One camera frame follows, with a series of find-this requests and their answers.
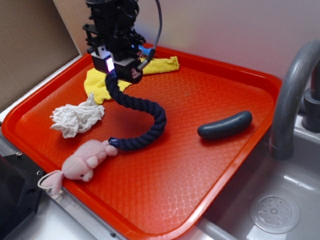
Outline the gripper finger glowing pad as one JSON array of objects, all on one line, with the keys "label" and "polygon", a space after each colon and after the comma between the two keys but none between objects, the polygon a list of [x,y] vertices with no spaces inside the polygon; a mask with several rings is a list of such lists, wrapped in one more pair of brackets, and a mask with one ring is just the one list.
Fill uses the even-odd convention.
[{"label": "gripper finger glowing pad", "polygon": [[114,61],[114,70],[116,76],[123,81],[138,84],[142,77],[142,70],[138,69],[141,61],[135,58],[128,58],[122,61]]},{"label": "gripper finger glowing pad", "polygon": [[107,52],[104,56],[99,56],[95,52],[91,53],[94,68],[104,74],[108,74],[115,70],[112,54]]}]

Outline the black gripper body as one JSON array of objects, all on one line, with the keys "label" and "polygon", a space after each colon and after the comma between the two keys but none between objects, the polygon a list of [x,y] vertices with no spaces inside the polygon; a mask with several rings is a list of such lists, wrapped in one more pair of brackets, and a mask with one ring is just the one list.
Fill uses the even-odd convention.
[{"label": "black gripper body", "polygon": [[136,0],[87,0],[89,19],[82,28],[87,34],[87,52],[98,56],[112,54],[113,61],[139,59],[144,37],[134,30],[140,11]]}]

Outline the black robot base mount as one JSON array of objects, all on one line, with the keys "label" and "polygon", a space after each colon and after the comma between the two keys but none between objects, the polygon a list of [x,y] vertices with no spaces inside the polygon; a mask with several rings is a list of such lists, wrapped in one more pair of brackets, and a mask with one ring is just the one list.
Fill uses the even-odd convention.
[{"label": "black robot base mount", "polygon": [[44,171],[19,152],[0,157],[0,238],[7,240],[38,211]]}]

